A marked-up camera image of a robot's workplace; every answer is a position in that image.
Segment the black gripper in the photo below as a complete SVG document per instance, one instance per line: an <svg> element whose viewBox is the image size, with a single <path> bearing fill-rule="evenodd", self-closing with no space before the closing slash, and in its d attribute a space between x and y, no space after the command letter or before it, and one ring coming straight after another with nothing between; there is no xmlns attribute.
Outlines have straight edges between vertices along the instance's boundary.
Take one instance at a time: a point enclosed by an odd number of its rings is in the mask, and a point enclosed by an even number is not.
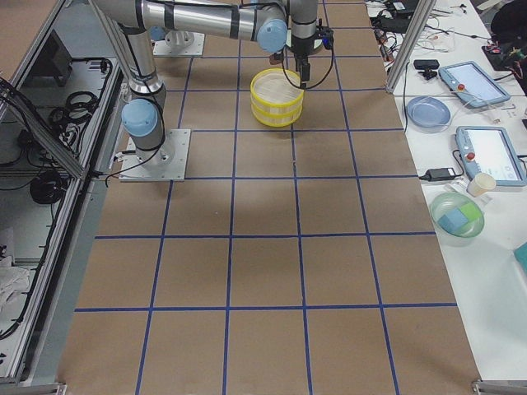
<svg viewBox="0 0 527 395"><path fill-rule="evenodd" d="M314 44L314 35L308 38L300 38L296 35L291 36L291 51L294 54L296 71L301 79L301 89L306 89L310 80L309 56L314 51Z"/></svg>

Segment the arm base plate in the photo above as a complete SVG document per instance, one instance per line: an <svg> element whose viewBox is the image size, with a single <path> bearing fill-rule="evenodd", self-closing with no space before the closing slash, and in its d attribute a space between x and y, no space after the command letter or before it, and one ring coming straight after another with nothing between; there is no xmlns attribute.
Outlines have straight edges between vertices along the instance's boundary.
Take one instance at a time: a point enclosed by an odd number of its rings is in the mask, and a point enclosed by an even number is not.
<svg viewBox="0 0 527 395"><path fill-rule="evenodd" d="M126 155L123 159L124 171L119 173L119 180L123 182L162 182L185 179L188 162L190 129L166 129L166 139L161 149L146 164L148 155L139 152Z"/></svg>
<svg viewBox="0 0 527 395"><path fill-rule="evenodd" d="M203 55L205 35L173 30L165 38L154 43L153 54L157 58L192 58Z"/></svg>

